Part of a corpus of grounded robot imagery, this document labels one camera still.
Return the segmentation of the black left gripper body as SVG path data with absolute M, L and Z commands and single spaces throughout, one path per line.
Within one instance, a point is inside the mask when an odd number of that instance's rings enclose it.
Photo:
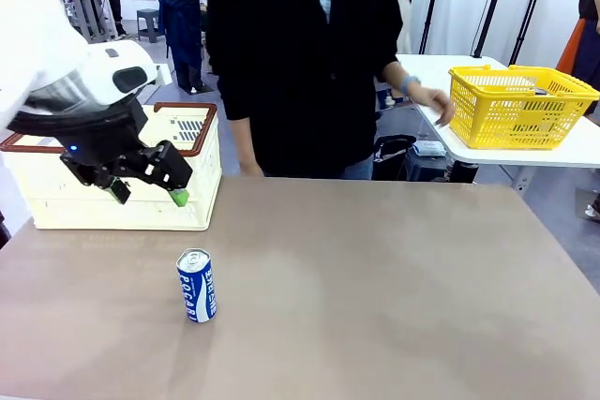
M 126 176 L 140 166 L 145 144 L 135 132 L 87 132 L 60 137 L 61 161 L 83 185 L 108 185 L 112 176 Z

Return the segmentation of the person's left hand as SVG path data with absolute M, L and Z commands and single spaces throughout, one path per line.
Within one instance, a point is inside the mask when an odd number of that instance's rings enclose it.
M 448 126 L 454 118 L 455 104 L 444 91 L 411 83 L 408 95 L 414 103 L 430 108 L 438 114 L 436 126 Z

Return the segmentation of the person's right hand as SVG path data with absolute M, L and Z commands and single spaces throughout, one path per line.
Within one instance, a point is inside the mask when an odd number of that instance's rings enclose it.
M 242 158 L 239 161 L 240 171 L 245 176 L 264 177 L 263 170 L 254 157 Z

